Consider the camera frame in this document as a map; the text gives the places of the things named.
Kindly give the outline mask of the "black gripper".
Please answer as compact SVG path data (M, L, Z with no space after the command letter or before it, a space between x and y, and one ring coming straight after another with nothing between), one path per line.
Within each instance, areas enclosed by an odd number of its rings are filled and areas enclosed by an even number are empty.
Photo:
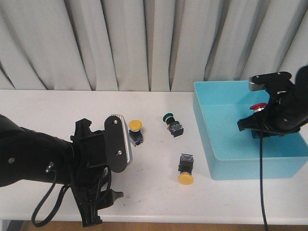
M104 132L92 132L90 125L91 121L85 118L77 121L71 136L75 155L71 189L84 228L102 224L98 209L110 207L124 197L123 192L111 189L112 174L106 160Z
M259 130L284 135L298 132L308 122L308 67L301 67L286 90L265 90L270 99L260 113L240 119L239 131Z

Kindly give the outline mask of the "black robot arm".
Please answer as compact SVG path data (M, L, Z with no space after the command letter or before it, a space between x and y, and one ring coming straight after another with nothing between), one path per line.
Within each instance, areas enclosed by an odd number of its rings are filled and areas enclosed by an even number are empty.
M57 201L43 220L36 217L47 197L35 208L31 221L42 227L60 208L64 195L71 189L84 227L101 224L98 210L110 207L122 198L122 192L111 189L113 172L123 171L128 164L126 128L123 120L109 116L104 130L91 131L91 122L76 122L70 141L29 130L0 118L0 184L7 186L19 180L61 184Z

